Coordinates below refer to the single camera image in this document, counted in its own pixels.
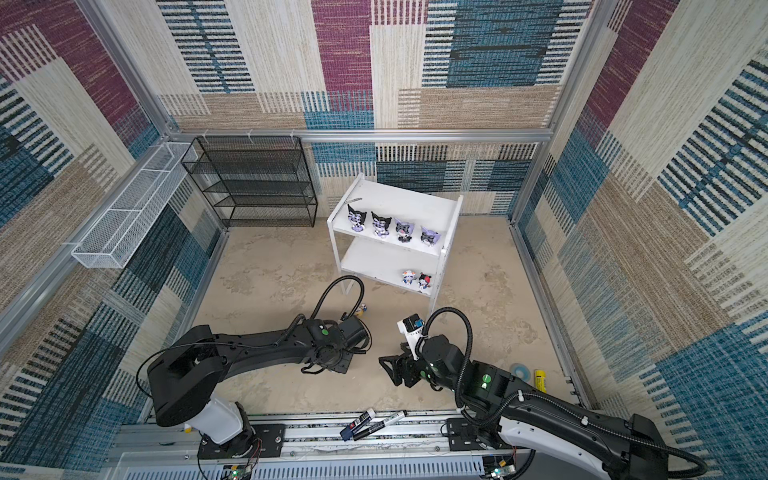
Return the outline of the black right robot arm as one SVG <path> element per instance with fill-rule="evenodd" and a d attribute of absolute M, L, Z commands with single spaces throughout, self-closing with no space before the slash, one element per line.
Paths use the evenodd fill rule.
<path fill-rule="evenodd" d="M 454 307 L 402 324 L 401 354 L 379 360 L 393 384 L 412 387 L 424 380 L 436 391 L 452 392 L 458 412 L 491 448 L 529 449 L 601 479 L 691 479 L 709 470 L 699 456 L 667 445 L 642 415 L 625 420 L 590 411 L 472 360 L 471 323 Z"/>

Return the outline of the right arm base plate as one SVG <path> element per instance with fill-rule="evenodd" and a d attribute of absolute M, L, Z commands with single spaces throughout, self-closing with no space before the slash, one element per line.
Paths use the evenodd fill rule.
<path fill-rule="evenodd" d="M 448 439 L 451 451 L 498 449 L 495 433 L 488 427 L 477 427 L 464 418 L 448 418 L 443 435 Z"/>

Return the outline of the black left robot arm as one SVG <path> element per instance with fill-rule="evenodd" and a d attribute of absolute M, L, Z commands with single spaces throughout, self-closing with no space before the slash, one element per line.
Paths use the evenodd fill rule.
<path fill-rule="evenodd" d="M 320 319 L 324 300 L 343 282 L 359 287 L 351 312 L 339 321 Z M 307 375 L 346 373 L 354 356 L 372 346 L 369 329 L 355 316 L 364 294 L 359 277 L 343 275 L 328 285 L 310 315 L 297 315 L 282 330 L 215 334 L 208 325 L 191 328 L 142 364 L 156 424 L 188 425 L 206 442 L 233 452 L 250 446 L 255 433 L 247 413 L 239 403 L 217 396 L 217 386 L 240 374 L 284 364 L 300 364 Z"/>

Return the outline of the small white purple figure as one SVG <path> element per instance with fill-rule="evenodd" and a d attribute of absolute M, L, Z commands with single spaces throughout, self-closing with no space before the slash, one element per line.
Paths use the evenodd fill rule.
<path fill-rule="evenodd" d="M 418 274 L 413 270 L 405 270 L 402 273 L 402 281 L 403 281 L 403 284 L 406 286 L 417 286 Z"/>

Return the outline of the purple hood Kuromi figure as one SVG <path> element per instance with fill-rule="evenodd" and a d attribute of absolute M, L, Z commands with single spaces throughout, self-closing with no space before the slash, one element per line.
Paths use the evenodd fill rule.
<path fill-rule="evenodd" d="M 441 233 L 435 230 L 421 227 L 420 241 L 428 247 L 435 246 L 441 238 Z"/>

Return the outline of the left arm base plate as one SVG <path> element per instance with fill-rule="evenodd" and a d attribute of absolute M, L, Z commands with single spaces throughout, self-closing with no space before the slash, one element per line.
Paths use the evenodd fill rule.
<path fill-rule="evenodd" d="M 251 425 L 241 434 L 219 445 L 207 435 L 201 439 L 197 458 L 200 460 L 277 458 L 282 453 L 285 439 L 285 424 Z"/>

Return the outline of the striped purple Kuromi figure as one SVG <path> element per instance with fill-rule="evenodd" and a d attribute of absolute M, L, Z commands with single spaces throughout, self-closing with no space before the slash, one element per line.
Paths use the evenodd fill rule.
<path fill-rule="evenodd" d="M 379 238 L 386 238 L 390 234 L 392 218 L 379 215 L 374 211 L 371 212 L 371 217 L 374 234 Z"/>

